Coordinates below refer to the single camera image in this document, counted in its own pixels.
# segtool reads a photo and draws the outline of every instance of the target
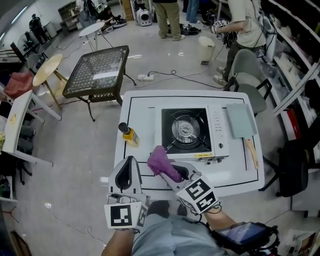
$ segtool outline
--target spatula handle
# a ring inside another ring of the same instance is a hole
[[[259,162],[258,162],[257,152],[256,152],[254,144],[252,143],[251,139],[244,139],[244,143],[251,152],[252,160],[254,163],[254,168],[259,169]]]

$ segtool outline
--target yellow sticker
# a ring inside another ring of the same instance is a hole
[[[16,122],[16,114],[14,114],[11,118],[10,118],[10,124],[14,125]]]
[[[210,157],[213,157],[214,155],[211,153],[202,153],[202,154],[195,154],[194,156],[196,158],[210,158]]]

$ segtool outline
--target stove control panel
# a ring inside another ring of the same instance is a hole
[[[226,121],[221,106],[209,105],[212,140],[215,157],[228,157],[229,143],[226,132]]]

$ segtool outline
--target power strip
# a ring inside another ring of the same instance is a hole
[[[140,75],[138,75],[138,80],[140,80],[140,81],[153,81],[154,75],[151,74],[151,75],[147,76],[146,74],[140,74]]]

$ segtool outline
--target table leg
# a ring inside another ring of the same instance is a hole
[[[31,95],[32,99],[40,105],[45,111],[47,111],[51,116],[53,116],[57,120],[61,120],[62,117],[54,112],[50,107],[48,107],[42,100],[40,100],[34,93]]]
[[[105,38],[104,34],[102,34],[101,30],[98,30],[98,32],[100,33],[100,35],[104,38],[104,40],[106,40],[108,42],[108,44],[113,48],[113,46],[111,45],[111,43],[109,43],[109,41]]]
[[[220,13],[221,13],[221,6],[222,6],[222,3],[219,1],[219,5],[218,5],[218,14],[217,14],[217,17],[216,17],[216,21],[220,21]]]
[[[133,80],[130,76],[128,76],[128,75],[126,74],[126,70],[124,70],[124,73],[123,73],[123,74],[133,82],[133,85],[134,85],[134,86],[137,85],[136,81]]]
[[[45,123],[45,120],[38,116],[36,113],[33,113],[30,109],[27,109],[26,112],[31,115],[33,118],[39,120],[41,123]]]
[[[91,48],[91,51],[95,52],[95,48],[94,48],[93,44],[91,43],[89,37],[88,37],[87,35],[86,35],[85,37],[86,37],[86,39],[88,40],[88,43],[89,43],[90,48]]]
[[[90,107],[90,103],[91,103],[91,102],[90,102],[89,100],[86,100],[86,99],[82,98],[82,97],[77,97],[77,98],[78,98],[79,100],[87,103],[90,117],[91,117],[92,121],[95,122],[96,120],[93,118],[92,113],[91,113],[91,107]]]
[[[95,37],[95,50],[98,51],[98,32],[94,32]]]
[[[53,71],[53,73],[56,75],[57,78],[59,78],[60,80],[64,80],[66,82],[68,82],[68,79],[66,79],[62,74],[60,74],[57,70]]]
[[[30,163],[34,163],[34,164],[40,163],[40,164],[43,164],[43,165],[46,165],[46,166],[50,166],[50,167],[54,166],[53,162],[48,162],[48,161],[42,160],[40,158],[34,157],[32,155],[29,155],[29,154],[26,154],[26,153],[22,153],[19,150],[16,150],[14,153],[9,153],[9,154],[13,155],[13,156],[15,156],[17,158],[20,158],[22,160],[28,161]]]
[[[120,94],[119,93],[115,94],[114,98],[115,98],[116,102],[118,102],[119,105],[122,106],[122,98],[121,98]]]
[[[56,104],[56,105],[58,106],[58,108],[62,111],[62,108],[61,108],[59,102],[57,101],[56,96],[55,96],[54,93],[52,92],[52,90],[51,90],[48,82],[47,82],[47,81],[44,81],[43,83],[46,85],[47,89],[49,90],[49,92],[50,92],[50,94],[51,94],[51,96],[52,96],[55,104]]]

